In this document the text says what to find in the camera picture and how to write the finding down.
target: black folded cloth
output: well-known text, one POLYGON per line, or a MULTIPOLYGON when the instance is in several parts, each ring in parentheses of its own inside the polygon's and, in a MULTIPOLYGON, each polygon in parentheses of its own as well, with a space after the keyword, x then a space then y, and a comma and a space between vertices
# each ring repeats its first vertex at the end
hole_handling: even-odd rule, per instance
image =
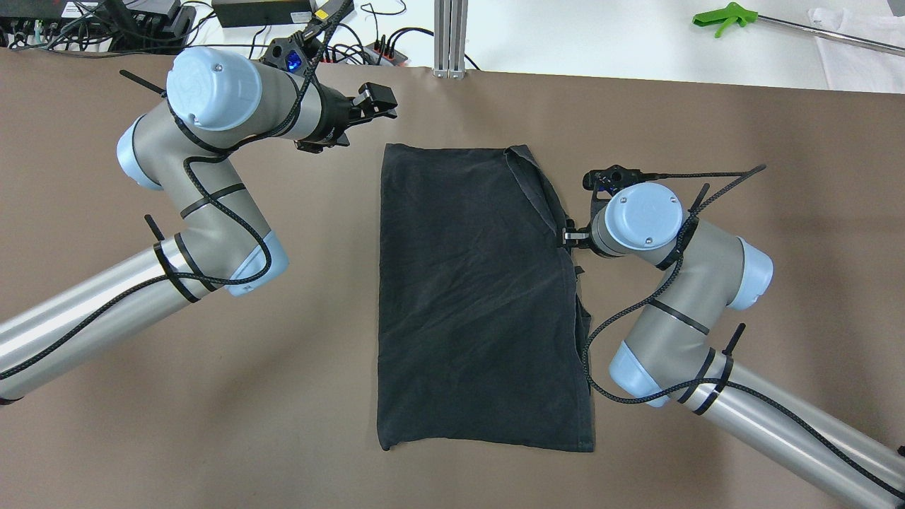
POLYGON ((528 147, 386 146, 377 435, 594 450, 590 316, 528 147))

